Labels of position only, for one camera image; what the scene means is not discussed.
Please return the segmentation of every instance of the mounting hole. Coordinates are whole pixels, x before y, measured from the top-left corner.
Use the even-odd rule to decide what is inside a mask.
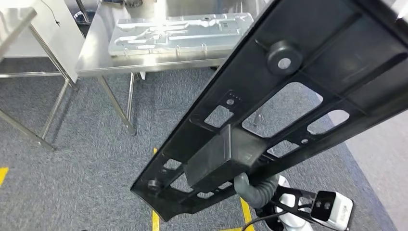
[[[227,104],[228,104],[228,105],[233,105],[234,102],[235,102],[235,101],[234,101],[233,99],[228,99],[228,100],[227,100]]]
[[[280,69],[287,69],[291,65],[291,60],[288,58],[283,58],[279,60],[278,67]]]

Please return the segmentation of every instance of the white wall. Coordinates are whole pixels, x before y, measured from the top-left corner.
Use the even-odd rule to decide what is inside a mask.
[[[55,23],[52,9],[60,26]],[[64,0],[15,0],[0,2],[1,7],[33,7],[37,16],[32,25],[38,31],[42,39],[47,43],[51,51],[57,57],[61,65],[76,82],[77,73],[75,65],[84,43],[84,38],[79,31],[72,15],[70,14]],[[14,41],[5,57],[41,57],[46,56],[37,41],[28,30]]]

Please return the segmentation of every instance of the stainless steel table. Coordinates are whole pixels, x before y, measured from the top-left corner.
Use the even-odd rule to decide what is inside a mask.
[[[139,75],[139,72],[218,66],[231,50],[111,57],[108,46],[117,20],[220,13],[251,13],[255,18],[265,4],[265,0],[144,0],[141,6],[129,8],[100,3],[82,47],[76,71],[80,77],[98,78],[117,114],[129,132],[135,134],[136,130],[129,121],[135,75]],[[117,73],[131,73],[126,114],[103,77]]]
[[[15,128],[19,129],[22,133],[29,136],[40,145],[44,146],[49,150],[53,150],[53,147],[45,141],[45,136],[51,126],[51,123],[55,117],[55,114],[61,104],[63,97],[65,96],[66,90],[69,85],[76,89],[75,84],[71,80],[70,76],[67,74],[65,69],[59,63],[55,55],[47,46],[46,42],[41,38],[41,36],[37,33],[36,29],[31,25],[31,20],[37,15],[37,12],[32,7],[26,8],[0,8],[0,62],[4,53],[7,51],[9,45],[12,41],[25,29],[28,27],[36,38],[37,42],[41,45],[44,51],[47,53],[48,57],[51,59],[52,63],[55,67],[60,71],[62,76],[65,78],[65,83],[61,92],[57,97],[57,101],[55,102],[54,106],[52,107],[52,111],[48,116],[47,122],[38,136],[24,125],[13,119],[11,116],[6,114],[4,111],[0,110],[0,118],[4,119],[8,123],[10,123]],[[13,75],[5,75],[5,77],[15,77],[18,73],[14,73]]]

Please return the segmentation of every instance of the table leg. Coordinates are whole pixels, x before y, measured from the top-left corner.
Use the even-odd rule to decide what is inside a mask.
[[[61,105],[61,102],[62,102],[62,100],[63,100],[63,98],[65,96],[65,93],[66,93],[66,90],[67,90],[68,86],[69,86],[69,80],[65,79],[64,86],[61,89],[60,94],[57,97],[57,101],[55,101],[55,104],[52,107],[52,110],[50,112],[50,115],[47,118],[47,122],[45,123],[45,126],[44,126],[44,128],[43,128],[43,130],[41,132],[41,138],[42,139],[45,139],[45,136],[47,135],[48,129],[50,129],[51,123],[54,120],[55,114],[57,113],[57,110]]]
[[[74,90],[78,90],[77,85],[72,81],[71,77],[69,74],[66,72],[64,67],[61,65],[61,63],[58,61],[58,59],[55,57],[54,53],[50,50],[50,48],[47,46],[45,41],[41,38],[41,36],[38,34],[36,29],[30,25],[30,31],[33,34],[33,36],[36,38],[37,42],[41,45],[43,50],[47,53],[48,57],[50,58],[51,62],[54,64],[54,66],[58,69],[59,72],[63,75],[65,79],[69,81],[69,85],[72,87]]]
[[[100,84],[102,85],[103,89],[105,90],[105,92],[108,94],[108,97],[109,97],[113,107],[115,108],[116,113],[118,114],[118,116],[120,117],[122,122],[125,124],[128,131],[132,135],[136,135],[136,129],[133,128],[132,124],[129,122],[129,120],[126,117],[125,113],[123,112],[122,108],[120,108],[120,105],[117,102],[116,97],[112,93],[112,90],[109,87],[108,83],[106,83],[105,78],[103,76],[98,76],[97,78],[98,78]]]
[[[127,97],[127,110],[126,110],[126,117],[128,121],[131,121],[132,116],[132,100],[133,100],[133,86],[135,84],[135,73],[130,74],[130,86],[129,86],[129,96]]]
[[[46,149],[52,151],[54,148],[47,143],[45,140],[41,139],[39,136],[37,136],[34,132],[26,128],[24,125],[19,123],[17,120],[13,119],[11,116],[0,110],[0,117],[3,118],[6,122],[11,124],[13,127],[17,128],[20,130],[22,133],[27,135],[28,137],[32,138],[34,141],[38,142],[41,146],[44,146]]]

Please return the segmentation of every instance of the rectangular cutout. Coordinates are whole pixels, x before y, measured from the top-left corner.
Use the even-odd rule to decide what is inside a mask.
[[[331,120],[331,117],[333,116],[339,118],[336,120],[336,123],[332,122]],[[349,117],[350,115],[343,110],[334,110],[309,124],[309,126],[307,126],[307,131],[313,135],[323,134],[335,128],[337,125],[345,122]]]
[[[204,122],[213,127],[220,128],[233,115],[234,113],[219,105],[210,115],[208,115]]]
[[[246,118],[242,127],[260,137],[271,137],[319,106],[310,100],[316,94],[301,83],[289,83]]]
[[[290,153],[291,151],[295,150],[298,147],[299,145],[295,143],[291,143],[289,141],[281,141],[277,145],[269,148],[267,152],[278,158],[281,158],[287,153]]]
[[[220,186],[218,186],[218,188],[219,188],[219,189],[226,189],[226,188],[228,188],[228,187],[231,186],[231,185],[232,185],[232,183],[229,182],[229,181],[227,181],[227,182],[221,184]]]
[[[209,192],[209,193],[200,192],[199,194],[197,194],[198,197],[203,198],[203,199],[208,199],[212,195],[214,195],[214,193],[212,192]]]
[[[185,193],[189,193],[193,191],[193,189],[187,183],[187,178],[186,178],[185,173],[183,173],[175,181],[173,181],[173,183],[170,184],[170,187],[172,187],[173,189],[180,190]]]
[[[181,165],[181,162],[179,162],[177,160],[169,159],[169,160],[167,160],[165,165],[163,165],[163,167],[165,167],[167,169],[176,170],[180,165]]]

